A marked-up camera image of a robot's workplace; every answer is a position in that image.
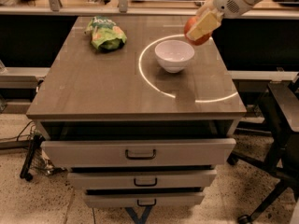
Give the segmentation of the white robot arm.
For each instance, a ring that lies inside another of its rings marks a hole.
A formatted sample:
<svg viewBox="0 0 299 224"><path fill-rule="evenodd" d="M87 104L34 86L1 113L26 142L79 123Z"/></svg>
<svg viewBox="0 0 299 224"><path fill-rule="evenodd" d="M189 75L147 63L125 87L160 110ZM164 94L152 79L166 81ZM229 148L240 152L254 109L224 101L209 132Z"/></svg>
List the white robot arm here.
<svg viewBox="0 0 299 224"><path fill-rule="evenodd" d="M201 45L221 26L223 19L237 18L261 1L263 0L207 0L196 15L186 22L184 35L192 44Z"/></svg>

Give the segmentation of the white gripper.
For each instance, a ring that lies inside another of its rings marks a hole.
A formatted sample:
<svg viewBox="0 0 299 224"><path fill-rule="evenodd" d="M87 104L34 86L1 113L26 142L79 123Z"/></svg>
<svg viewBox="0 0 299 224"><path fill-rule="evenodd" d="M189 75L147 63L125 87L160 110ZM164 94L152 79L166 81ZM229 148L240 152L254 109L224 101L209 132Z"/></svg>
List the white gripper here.
<svg viewBox="0 0 299 224"><path fill-rule="evenodd" d="M191 40L197 40L220 27L222 16L225 19L234 19L251 9L252 5L245 0L208 0L196 11L198 20L187 36Z"/></svg>

